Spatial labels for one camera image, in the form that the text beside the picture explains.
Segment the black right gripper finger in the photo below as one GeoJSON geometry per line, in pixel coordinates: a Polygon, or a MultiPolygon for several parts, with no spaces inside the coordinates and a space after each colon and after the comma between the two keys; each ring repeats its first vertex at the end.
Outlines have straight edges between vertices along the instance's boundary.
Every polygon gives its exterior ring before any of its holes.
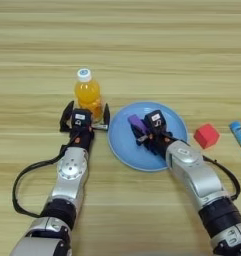
{"type": "Polygon", "coordinates": [[[131,125],[131,129],[137,145],[142,145],[148,139],[147,129],[144,126],[131,125]]]}

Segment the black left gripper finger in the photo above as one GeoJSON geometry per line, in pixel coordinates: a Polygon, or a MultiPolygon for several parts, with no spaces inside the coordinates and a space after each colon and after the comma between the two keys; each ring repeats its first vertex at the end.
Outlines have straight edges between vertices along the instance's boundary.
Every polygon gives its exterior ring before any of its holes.
{"type": "Polygon", "coordinates": [[[110,110],[109,105],[106,103],[103,114],[104,128],[108,130],[110,124],[110,110]]]}
{"type": "Polygon", "coordinates": [[[60,131],[61,132],[69,132],[70,127],[67,122],[70,120],[72,111],[73,111],[74,102],[71,101],[66,108],[64,109],[61,119],[60,119],[60,131]]]}

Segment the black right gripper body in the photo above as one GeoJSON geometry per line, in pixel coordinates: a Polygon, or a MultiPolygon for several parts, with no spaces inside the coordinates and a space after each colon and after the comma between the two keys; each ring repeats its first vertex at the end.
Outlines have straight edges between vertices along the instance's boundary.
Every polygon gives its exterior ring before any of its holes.
{"type": "Polygon", "coordinates": [[[148,151],[151,151],[154,155],[166,156],[167,148],[175,142],[176,139],[170,137],[168,134],[162,135],[143,135],[136,139],[138,146],[143,145],[148,151]]]}

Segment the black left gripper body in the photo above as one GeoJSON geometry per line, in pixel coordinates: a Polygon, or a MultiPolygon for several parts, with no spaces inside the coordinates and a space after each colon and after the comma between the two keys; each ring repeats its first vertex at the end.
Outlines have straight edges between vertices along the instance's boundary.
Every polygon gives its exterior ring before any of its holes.
{"type": "Polygon", "coordinates": [[[89,149],[94,139],[95,130],[107,131],[108,125],[74,126],[70,132],[70,147],[89,149]]]}

